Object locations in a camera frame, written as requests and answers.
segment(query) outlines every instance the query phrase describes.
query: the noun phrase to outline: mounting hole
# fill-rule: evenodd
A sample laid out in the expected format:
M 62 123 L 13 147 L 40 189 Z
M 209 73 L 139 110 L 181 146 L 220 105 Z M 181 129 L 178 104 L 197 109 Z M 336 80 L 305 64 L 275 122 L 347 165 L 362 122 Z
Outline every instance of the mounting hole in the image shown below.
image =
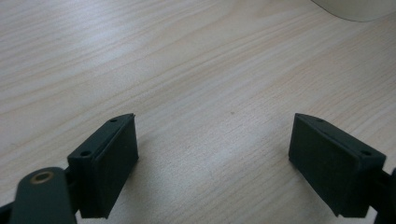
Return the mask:
M 51 172 L 51 171 L 44 171 L 44 172 L 41 172 L 41 173 L 38 173 L 38 174 L 34 175 L 34 176 L 30 179 L 30 182 L 31 182 L 32 184 L 35 184 L 35 185 L 37 185 L 37 184 L 42 184 L 42 183 L 45 183 L 45 182 L 51 180 L 52 177 L 53 177 L 53 172 Z
M 79 155 L 82 156 L 82 157 L 87 157 L 87 156 L 91 155 L 91 152 L 90 151 L 83 151 Z
M 361 154 L 363 154 L 365 156 L 371 156 L 371 152 L 365 151 L 365 150 L 361 151 Z

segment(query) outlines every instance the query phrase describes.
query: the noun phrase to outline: wooden table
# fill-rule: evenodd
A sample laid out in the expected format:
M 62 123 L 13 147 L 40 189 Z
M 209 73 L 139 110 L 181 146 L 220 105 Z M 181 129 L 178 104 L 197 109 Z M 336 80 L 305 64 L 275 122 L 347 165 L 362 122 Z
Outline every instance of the wooden table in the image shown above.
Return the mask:
M 396 14 L 345 21 L 308 0 L 0 2 L 1 204 L 133 112 L 139 163 L 110 218 L 79 223 L 373 223 L 372 209 L 335 217 L 290 164 L 293 116 L 356 136 L 390 172 L 395 111 Z

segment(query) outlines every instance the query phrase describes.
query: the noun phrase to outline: white object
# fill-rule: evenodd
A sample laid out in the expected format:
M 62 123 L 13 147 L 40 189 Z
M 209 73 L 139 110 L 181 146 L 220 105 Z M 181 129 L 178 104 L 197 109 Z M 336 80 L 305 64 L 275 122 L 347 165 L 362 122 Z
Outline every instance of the white object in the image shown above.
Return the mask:
M 373 21 L 396 11 L 396 0 L 312 0 L 333 15 L 350 21 Z

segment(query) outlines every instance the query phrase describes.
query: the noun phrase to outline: screw hole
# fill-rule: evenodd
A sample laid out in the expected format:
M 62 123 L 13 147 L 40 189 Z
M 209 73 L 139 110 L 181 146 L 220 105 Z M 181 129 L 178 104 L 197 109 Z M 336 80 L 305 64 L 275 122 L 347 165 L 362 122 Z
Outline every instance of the screw hole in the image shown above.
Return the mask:
M 34 175 L 30 179 L 30 182 L 35 185 L 42 184 L 42 183 L 45 183 L 45 182 L 49 181 L 50 179 L 52 179 L 52 177 L 53 177 L 53 172 L 44 171 L 44 172 Z
M 87 157 L 87 156 L 91 155 L 91 152 L 90 151 L 83 151 L 79 155 L 81 155 L 82 157 Z
M 372 154 L 371 154 L 371 152 L 369 152 L 369 151 L 361 151 L 361 153 L 363 154 L 363 155 L 365 155 L 365 156 L 371 156 Z

